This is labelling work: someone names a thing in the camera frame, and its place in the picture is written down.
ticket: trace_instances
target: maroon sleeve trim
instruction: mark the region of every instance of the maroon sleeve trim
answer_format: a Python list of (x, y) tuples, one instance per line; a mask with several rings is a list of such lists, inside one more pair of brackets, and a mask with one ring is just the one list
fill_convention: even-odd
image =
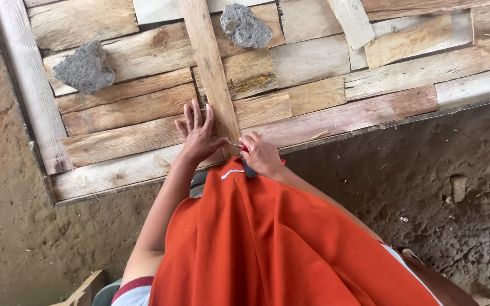
[(120, 289), (117, 291), (117, 293), (113, 296), (113, 300), (111, 301), (111, 304), (114, 303), (114, 301), (117, 300), (121, 295), (125, 294), (129, 290), (138, 288), (138, 287), (143, 287), (143, 286), (152, 286), (154, 281), (154, 276), (143, 276), (140, 278), (136, 278), (130, 282), (128, 282), (126, 285), (120, 287)]

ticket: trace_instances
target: hand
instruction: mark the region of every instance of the hand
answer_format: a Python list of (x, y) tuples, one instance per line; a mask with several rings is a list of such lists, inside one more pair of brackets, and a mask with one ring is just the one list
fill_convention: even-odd
[(202, 122), (200, 105), (196, 100), (192, 100), (194, 117), (192, 117), (190, 107), (185, 105), (186, 128), (181, 121), (175, 121), (182, 139), (185, 140), (185, 146), (179, 155), (195, 166), (206, 160), (226, 142), (226, 137), (211, 140), (211, 128), (214, 121), (213, 109), (209, 104), (206, 107), (207, 117), (205, 118), (205, 123)]
[(281, 163), (279, 151), (276, 146), (265, 142), (256, 132), (240, 138), (240, 142), (247, 146), (249, 153), (241, 151), (241, 156), (256, 173), (269, 178), (274, 178), (278, 173), (286, 169)]

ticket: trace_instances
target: dirt ground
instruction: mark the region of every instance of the dirt ground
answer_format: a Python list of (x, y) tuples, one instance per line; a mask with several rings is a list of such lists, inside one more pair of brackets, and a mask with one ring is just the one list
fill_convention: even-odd
[[(490, 106), (284, 158), (392, 246), (490, 286)], [(458, 204), (444, 201), (454, 175), (468, 178)], [(59, 302), (97, 269), (121, 277), (159, 188), (51, 209), (0, 59), (0, 305)]]

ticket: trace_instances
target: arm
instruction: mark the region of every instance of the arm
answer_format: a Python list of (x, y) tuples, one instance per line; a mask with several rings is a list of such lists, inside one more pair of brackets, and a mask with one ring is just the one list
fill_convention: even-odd
[(166, 231), (177, 206), (189, 196), (194, 170), (218, 148), (226, 138), (211, 140), (213, 110), (207, 105), (205, 124), (202, 123), (198, 101), (192, 100), (194, 117), (185, 105), (186, 128), (176, 120), (175, 125), (185, 140), (185, 146), (175, 158), (168, 176), (154, 200), (141, 233), (124, 269), (121, 287), (143, 276), (154, 276), (166, 249)]
[(242, 151), (241, 155), (245, 158), (247, 164), (258, 174), (270, 179), (276, 180), (279, 183), (287, 184), (296, 189), (309, 192), (323, 199), (324, 201), (334, 205), (345, 213), (349, 219), (353, 220), (358, 226), (366, 230), (375, 240), (382, 241), (381, 238), (366, 226), (351, 212), (346, 210), (341, 204), (330, 198), (322, 191), (313, 187), (308, 182), (297, 176), (289, 168), (283, 165), (279, 158), (279, 151), (271, 143), (265, 142), (256, 132), (252, 132), (247, 136), (240, 138), (240, 141), (247, 146), (249, 153)]

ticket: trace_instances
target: orange fabric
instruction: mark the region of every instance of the orange fabric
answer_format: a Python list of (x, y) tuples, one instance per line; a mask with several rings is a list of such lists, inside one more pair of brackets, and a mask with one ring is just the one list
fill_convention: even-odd
[(174, 212), (149, 305), (438, 305), (341, 210), (232, 169)]

